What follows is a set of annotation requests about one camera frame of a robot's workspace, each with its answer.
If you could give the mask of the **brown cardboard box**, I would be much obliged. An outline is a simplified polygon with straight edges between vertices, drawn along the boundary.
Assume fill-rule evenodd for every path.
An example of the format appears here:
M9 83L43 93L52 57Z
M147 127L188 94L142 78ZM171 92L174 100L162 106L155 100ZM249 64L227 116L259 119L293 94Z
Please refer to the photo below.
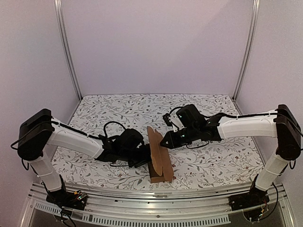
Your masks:
M163 136L152 127L147 127L151 150L151 161L148 163L151 183L172 182L174 171L168 149L160 145Z

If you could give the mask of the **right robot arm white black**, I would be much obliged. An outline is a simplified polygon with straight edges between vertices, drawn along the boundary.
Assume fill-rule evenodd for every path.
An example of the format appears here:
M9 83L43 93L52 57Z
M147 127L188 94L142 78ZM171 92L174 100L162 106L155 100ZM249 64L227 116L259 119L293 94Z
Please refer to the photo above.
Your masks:
M216 113L212 116L203 115L195 105L190 104L179 108L176 115L182 126L165 134L160 142L164 148L180 148L197 140L211 142L251 137L262 149L261 141L272 139L272 152L263 152L263 155L268 154L266 164L255 177L250 192L245 195L248 206L255 206L263 199L272 183L290 162L298 159L303 150L301 127L285 104L261 113Z

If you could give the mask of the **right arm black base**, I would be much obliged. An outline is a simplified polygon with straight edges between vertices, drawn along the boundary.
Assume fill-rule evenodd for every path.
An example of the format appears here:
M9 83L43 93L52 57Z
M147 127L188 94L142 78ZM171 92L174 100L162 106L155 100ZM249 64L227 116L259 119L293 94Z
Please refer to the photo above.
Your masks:
M259 190L252 185L248 192L230 196L228 202L232 211L241 210L247 221L257 222L267 209L269 196L267 191Z

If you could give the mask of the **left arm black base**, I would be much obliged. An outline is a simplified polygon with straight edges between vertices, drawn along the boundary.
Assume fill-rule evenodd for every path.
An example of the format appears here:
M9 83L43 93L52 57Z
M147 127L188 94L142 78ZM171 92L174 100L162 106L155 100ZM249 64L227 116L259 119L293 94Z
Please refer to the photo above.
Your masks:
M67 207L76 210L84 210L87 203L88 194L86 192L82 192L81 190L68 192L62 176L59 175L59 177L61 180L61 188L59 190L51 192L44 185L48 194L46 201L57 205L59 208Z

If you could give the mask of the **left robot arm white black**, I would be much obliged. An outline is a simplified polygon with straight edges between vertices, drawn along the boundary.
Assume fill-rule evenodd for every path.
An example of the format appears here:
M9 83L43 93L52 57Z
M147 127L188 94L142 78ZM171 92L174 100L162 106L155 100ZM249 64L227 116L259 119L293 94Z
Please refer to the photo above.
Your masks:
M28 162L60 205L70 202L70 194L63 189L63 179L44 154L47 145L74 150L101 162L125 161L130 168L151 161L150 146L137 130L124 128L120 135L110 137L104 132L94 136L61 123L49 109L40 110L21 124L15 144L18 156Z

